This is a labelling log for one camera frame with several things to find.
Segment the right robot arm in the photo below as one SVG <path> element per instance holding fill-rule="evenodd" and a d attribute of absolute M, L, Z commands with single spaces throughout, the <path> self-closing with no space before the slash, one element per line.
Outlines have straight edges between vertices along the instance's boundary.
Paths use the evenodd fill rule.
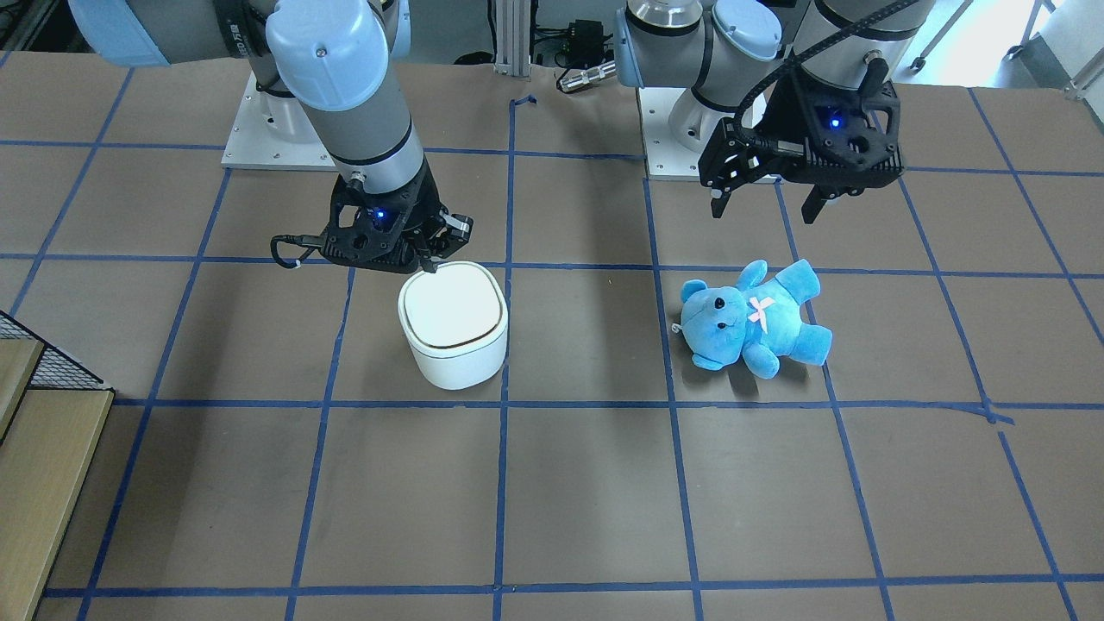
<path fill-rule="evenodd" d="M 115 66 L 250 60 L 261 93 L 297 103 L 335 162 L 319 235 L 276 235 L 342 267 L 436 272 L 474 220 L 439 200 L 392 56 L 399 1 L 72 1 L 79 33 Z"/>

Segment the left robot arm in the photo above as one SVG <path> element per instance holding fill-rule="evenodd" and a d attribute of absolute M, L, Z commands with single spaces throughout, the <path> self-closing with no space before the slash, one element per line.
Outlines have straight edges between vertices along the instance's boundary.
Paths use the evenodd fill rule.
<path fill-rule="evenodd" d="M 684 91 L 697 173 L 721 217 L 745 185 L 776 173 L 828 202 L 906 172 L 891 81 L 931 1 L 627 1 L 612 35 L 618 78 Z"/>

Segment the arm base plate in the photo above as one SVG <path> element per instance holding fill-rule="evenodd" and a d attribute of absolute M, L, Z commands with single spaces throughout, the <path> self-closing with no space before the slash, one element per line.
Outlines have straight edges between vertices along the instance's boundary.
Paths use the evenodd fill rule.
<path fill-rule="evenodd" d="M 637 101 L 648 178 L 697 182 L 705 144 L 731 113 L 711 109 L 690 88 L 638 88 Z"/>
<path fill-rule="evenodd" d="M 295 98 L 272 96 L 248 76 L 221 158 L 229 169 L 335 173 L 329 154 Z"/>

